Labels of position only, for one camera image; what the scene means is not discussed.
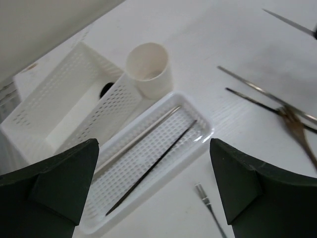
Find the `silver metal chopstick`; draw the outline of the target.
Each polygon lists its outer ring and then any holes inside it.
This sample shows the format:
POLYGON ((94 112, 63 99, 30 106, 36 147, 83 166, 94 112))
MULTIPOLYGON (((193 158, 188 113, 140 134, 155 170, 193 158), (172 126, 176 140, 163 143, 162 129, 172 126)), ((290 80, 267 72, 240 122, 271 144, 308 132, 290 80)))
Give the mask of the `silver metal chopstick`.
POLYGON ((285 102, 284 100, 276 97, 275 95, 271 94, 270 92, 260 88, 259 86, 255 85, 254 83, 242 78, 241 76, 233 73, 232 71, 222 67, 222 66, 217 66, 218 69, 220 69, 221 71, 223 71, 224 73, 227 73, 228 75, 236 78, 237 80, 241 81, 242 83, 246 84, 247 86, 257 90, 258 92, 260 92, 261 94, 265 95, 266 97, 272 99, 273 101, 275 102, 278 102, 279 104, 282 104, 282 105, 286 105, 286 106, 289 106, 291 109, 293 109, 296 113, 298 113, 300 116, 302 116, 303 118, 309 120, 310 122, 316 124, 317 123, 317 118, 312 116, 312 115, 309 115, 308 113, 294 107, 293 105, 285 102))

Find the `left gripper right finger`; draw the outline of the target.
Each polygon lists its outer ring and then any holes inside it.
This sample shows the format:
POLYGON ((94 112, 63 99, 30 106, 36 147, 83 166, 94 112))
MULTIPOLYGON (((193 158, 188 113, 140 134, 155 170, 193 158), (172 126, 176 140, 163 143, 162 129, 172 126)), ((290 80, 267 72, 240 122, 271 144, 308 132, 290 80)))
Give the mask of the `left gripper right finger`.
POLYGON ((210 141, 227 223, 237 238, 315 238, 317 180, 210 141))

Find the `black ladle spoon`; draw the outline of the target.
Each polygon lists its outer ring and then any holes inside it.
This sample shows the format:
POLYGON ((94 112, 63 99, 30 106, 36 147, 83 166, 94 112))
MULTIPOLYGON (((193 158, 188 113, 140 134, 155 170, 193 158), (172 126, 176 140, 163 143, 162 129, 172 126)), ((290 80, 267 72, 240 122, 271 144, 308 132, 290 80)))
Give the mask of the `black ladle spoon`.
POLYGON ((104 96, 104 94, 113 86, 113 82, 107 83, 100 92, 100 99, 104 96))

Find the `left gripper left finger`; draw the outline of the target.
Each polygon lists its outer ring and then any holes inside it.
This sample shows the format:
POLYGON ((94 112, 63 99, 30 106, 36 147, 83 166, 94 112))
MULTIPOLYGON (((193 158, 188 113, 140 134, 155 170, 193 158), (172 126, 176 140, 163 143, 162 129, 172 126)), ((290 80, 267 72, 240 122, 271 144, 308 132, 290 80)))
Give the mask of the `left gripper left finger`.
POLYGON ((97 139, 0 177, 2 238, 70 238, 99 156, 97 139))

